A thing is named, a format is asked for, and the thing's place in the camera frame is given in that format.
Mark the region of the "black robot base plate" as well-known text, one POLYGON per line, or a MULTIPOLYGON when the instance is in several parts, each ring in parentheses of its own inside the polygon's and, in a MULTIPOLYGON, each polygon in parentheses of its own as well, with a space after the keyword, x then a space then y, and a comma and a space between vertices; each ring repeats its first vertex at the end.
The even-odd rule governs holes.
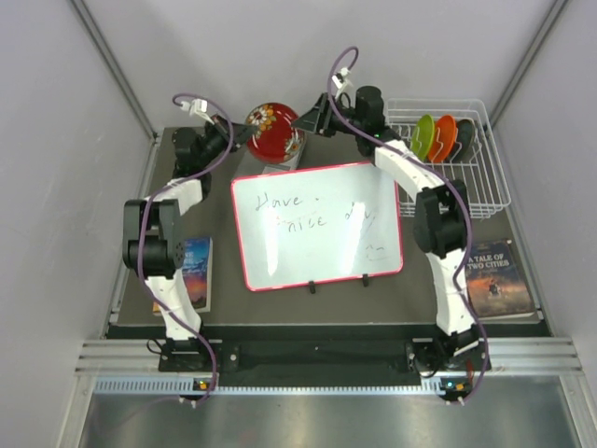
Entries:
POLYGON ((327 339, 323 341, 233 341, 212 342, 212 353, 197 340, 147 344, 155 347, 160 372, 205 372, 241 374, 263 368, 283 374, 294 369, 333 369, 345 373, 358 368, 383 372, 479 370, 485 354, 482 344, 450 356, 438 338, 413 340, 327 339))

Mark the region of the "lime green plate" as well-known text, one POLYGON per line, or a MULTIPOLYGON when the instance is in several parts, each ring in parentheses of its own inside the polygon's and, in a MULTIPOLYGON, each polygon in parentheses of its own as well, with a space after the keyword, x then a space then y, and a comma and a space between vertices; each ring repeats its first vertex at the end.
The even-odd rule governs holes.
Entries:
POLYGON ((410 150, 421 160, 425 161, 435 141, 436 126, 431 115, 423 115, 416 123, 411 133, 410 150))

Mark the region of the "red floral plate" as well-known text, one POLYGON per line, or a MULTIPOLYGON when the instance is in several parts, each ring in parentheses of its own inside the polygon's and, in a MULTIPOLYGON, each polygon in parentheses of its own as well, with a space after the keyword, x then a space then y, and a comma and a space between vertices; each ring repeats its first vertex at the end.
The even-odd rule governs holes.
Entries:
POLYGON ((282 164, 294 159, 305 145, 304 132, 292 126, 298 114, 288 105, 265 103, 256 106, 245 122, 254 126, 247 143, 251 154, 269 164, 282 164))

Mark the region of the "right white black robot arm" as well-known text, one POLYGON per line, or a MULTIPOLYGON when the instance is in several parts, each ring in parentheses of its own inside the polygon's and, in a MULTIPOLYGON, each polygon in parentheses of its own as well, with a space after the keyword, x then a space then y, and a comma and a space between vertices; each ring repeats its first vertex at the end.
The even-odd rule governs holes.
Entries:
POLYGON ((292 126, 324 137, 352 135, 359 153, 414 201, 413 238, 430 264, 437 299, 441 334, 434 341, 435 365, 459 368, 479 345, 482 333, 466 289, 472 224, 465 183, 449 180, 419 160, 387 123, 382 93, 373 86, 358 89, 349 107, 323 93, 292 126))

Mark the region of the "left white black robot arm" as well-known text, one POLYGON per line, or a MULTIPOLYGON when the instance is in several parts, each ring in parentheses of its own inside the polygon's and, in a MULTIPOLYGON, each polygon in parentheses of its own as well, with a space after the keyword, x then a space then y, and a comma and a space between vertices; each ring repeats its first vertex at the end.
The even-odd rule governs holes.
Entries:
POLYGON ((172 347, 181 345, 179 358, 195 371, 209 364, 212 349, 202 341, 201 318, 184 282, 182 217, 208 196, 211 171, 256 131, 255 125, 229 123, 220 115, 206 122, 200 133, 189 127, 176 129, 172 179, 152 195, 124 204, 123 263, 158 305, 166 341, 172 347))

